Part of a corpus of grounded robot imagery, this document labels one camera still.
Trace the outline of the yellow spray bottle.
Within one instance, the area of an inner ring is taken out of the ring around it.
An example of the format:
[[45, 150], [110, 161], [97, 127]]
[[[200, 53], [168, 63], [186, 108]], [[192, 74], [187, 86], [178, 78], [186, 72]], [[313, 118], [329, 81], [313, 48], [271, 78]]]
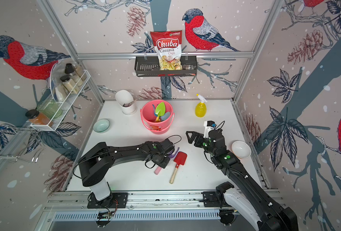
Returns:
[[207, 100], [200, 94], [197, 94], [196, 96], [200, 100], [200, 102], [195, 107], [195, 115], [197, 117], [204, 117], [207, 113], [207, 106], [206, 106]]

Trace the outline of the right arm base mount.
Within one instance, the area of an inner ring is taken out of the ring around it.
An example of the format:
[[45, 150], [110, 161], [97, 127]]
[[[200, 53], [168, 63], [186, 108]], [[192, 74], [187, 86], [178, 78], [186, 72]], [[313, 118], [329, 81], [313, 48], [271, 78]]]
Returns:
[[202, 192], [203, 198], [199, 202], [204, 207], [234, 207], [241, 202], [242, 196], [231, 182], [224, 182], [216, 187], [214, 191]]

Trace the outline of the green toy shovel yellow handle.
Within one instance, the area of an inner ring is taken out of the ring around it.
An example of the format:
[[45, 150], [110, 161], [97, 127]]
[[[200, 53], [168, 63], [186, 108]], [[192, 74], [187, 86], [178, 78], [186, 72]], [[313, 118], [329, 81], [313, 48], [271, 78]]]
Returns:
[[155, 122], [159, 122], [160, 121], [160, 117], [163, 116], [166, 112], [166, 107], [165, 107], [165, 103], [161, 102], [156, 106], [156, 114], [157, 114], [157, 118], [155, 120]]

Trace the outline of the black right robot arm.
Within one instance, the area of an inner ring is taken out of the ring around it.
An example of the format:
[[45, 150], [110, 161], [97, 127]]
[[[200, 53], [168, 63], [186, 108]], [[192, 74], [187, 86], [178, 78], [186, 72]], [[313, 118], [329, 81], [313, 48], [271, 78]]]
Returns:
[[215, 167], [230, 179], [216, 187], [216, 195], [222, 205], [237, 210], [256, 231], [299, 229], [295, 212], [290, 207], [283, 208], [270, 197], [227, 149], [221, 129], [209, 131], [207, 138], [195, 131], [187, 131], [186, 136], [190, 144], [210, 154]]

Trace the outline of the blue toy fork yellow handle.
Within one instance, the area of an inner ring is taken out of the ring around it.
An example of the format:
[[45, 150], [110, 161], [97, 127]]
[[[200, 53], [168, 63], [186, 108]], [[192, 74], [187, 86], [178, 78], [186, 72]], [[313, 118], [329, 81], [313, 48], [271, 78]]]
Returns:
[[152, 105], [152, 107], [153, 107], [154, 116], [155, 116], [155, 118], [157, 118], [158, 116], [156, 114], [156, 107], [155, 107], [155, 105]]

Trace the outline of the purple toy rake pink handle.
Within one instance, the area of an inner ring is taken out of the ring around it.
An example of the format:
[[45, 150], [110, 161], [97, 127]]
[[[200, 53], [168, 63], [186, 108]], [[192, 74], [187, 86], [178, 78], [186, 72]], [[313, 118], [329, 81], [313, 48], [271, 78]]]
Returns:
[[[171, 155], [169, 155], [169, 158], [170, 159], [174, 159], [176, 157], [176, 155], [178, 154], [180, 148], [178, 147], [176, 151], [174, 151], [174, 153], [172, 153]], [[160, 171], [162, 170], [162, 167], [157, 167], [156, 170], [154, 171], [154, 173], [156, 175], [158, 175], [160, 173]]]

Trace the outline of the light blue toy trowel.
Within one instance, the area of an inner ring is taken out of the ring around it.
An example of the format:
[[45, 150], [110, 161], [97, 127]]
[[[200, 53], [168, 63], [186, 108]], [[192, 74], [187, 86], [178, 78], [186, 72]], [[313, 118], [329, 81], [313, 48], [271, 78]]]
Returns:
[[171, 116], [170, 112], [166, 112], [163, 116], [160, 117], [160, 121], [165, 121]]

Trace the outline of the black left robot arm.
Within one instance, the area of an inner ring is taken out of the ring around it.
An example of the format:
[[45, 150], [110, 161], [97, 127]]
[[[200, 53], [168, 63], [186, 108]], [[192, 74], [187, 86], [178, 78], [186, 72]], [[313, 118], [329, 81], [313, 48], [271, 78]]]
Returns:
[[107, 146], [105, 142], [100, 142], [79, 159], [77, 166], [83, 186], [89, 187], [94, 198], [101, 202], [112, 196], [111, 188], [105, 180], [105, 175], [112, 166], [133, 161], [151, 161], [165, 168], [174, 151], [174, 144], [169, 139], [125, 147]]

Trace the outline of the pink plastic bucket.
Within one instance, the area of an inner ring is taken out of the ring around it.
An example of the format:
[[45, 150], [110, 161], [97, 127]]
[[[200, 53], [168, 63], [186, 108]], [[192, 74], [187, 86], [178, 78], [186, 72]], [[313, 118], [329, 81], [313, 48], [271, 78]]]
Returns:
[[172, 105], [164, 100], [153, 100], [140, 109], [141, 121], [146, 129], [154, 134], [166, 133], [173, 120]]

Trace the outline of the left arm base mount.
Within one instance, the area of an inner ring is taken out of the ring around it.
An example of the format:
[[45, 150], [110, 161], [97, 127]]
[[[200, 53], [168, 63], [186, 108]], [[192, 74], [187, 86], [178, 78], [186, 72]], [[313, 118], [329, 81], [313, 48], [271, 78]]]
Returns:
[[109, 209], [109, 208], [125, 208], [128, 201], [127, 192], [114, 192], [111, 195], [101, 201], [98, 201], [94, 193], [90, 193], [88, 196], [88, 209]]

